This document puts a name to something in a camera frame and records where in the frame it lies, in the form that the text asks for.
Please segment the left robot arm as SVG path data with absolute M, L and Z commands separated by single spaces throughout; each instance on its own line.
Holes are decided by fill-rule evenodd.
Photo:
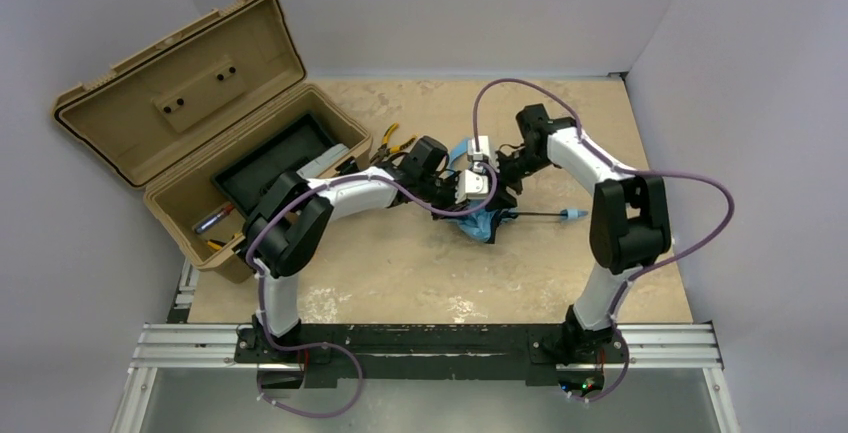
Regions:
M 325 179 L 281 174 L 243 229 L 244 260 L 258 279 L 248 346 L 286 356 L 328 347 L 326 340 L 300 337 L 298 276 L 332 222 L 407 203 L 437 219 L 464 219 L 483 209 L 484 199 L 462 192 L 465 175 L 448 170 L 448 158 L 443 144 L 425 136 L 410 151 L 391 154 L 360 172 Z

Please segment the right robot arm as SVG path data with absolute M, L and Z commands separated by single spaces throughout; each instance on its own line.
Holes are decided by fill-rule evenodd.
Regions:
M 552 119 L 541 104 L 524 107 L 516 122 L 520 147 L 496 155 L 501 206 L 516 206 L 524 179 L 549 166 L 567 171 L 592 196 L 589 245 L 595 263 L 559 335 L 539 343 L 550 359 L 574 363 L 612 341 L 615 315 L 635 274 L 669 250 L 665 185 L 609 159 L 575 120 Z

